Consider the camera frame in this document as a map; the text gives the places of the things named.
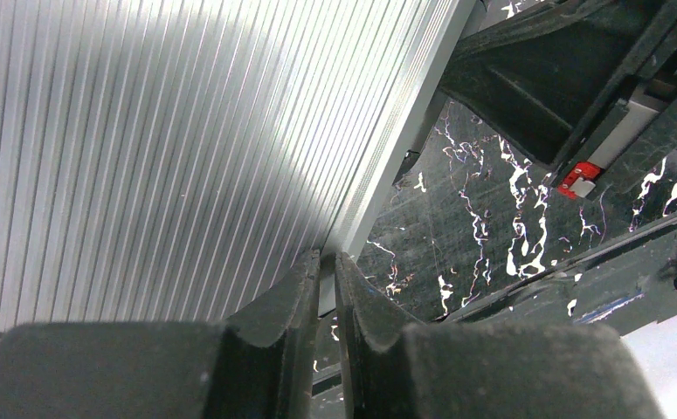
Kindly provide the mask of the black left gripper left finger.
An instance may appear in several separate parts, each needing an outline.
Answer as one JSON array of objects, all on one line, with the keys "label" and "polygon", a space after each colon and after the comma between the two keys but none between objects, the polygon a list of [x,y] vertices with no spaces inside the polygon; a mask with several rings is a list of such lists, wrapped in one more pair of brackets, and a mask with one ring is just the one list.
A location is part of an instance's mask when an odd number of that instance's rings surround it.
[{"label": "black left gripper left finger", "polygon": [[227,319],[25,324],[0,339],[0,418],[305,418],[320,254]]}]

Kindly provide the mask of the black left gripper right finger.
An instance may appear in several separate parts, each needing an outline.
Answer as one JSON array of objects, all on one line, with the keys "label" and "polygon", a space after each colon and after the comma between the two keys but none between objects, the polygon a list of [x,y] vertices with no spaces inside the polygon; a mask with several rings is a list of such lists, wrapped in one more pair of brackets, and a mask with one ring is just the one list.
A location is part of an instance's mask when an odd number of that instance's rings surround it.
[{"label": "black left gripper right finger", "polygon": [[335,257],[350,418],[660,418],[607,326],[424,323]]}]

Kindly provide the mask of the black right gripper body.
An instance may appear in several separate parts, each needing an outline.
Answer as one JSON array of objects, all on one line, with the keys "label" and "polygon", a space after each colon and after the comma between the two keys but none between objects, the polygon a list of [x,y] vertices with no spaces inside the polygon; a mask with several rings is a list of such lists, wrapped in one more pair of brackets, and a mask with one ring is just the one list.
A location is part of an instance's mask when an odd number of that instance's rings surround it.
[{"label": "black right gripper body", "polygon": [[462,38],[439,89],[573,199],[677,151],[677,1],[544,1]]}]

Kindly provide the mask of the black poker set case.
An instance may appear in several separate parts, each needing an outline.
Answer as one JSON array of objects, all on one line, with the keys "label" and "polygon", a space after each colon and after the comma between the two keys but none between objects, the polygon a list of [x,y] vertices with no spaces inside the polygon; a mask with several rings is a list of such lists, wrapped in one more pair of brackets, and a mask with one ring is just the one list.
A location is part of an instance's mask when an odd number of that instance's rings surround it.
[{"label": "black poker set case", "polygon": [[0,333],[358,254],[471,1],[0,1]]}]

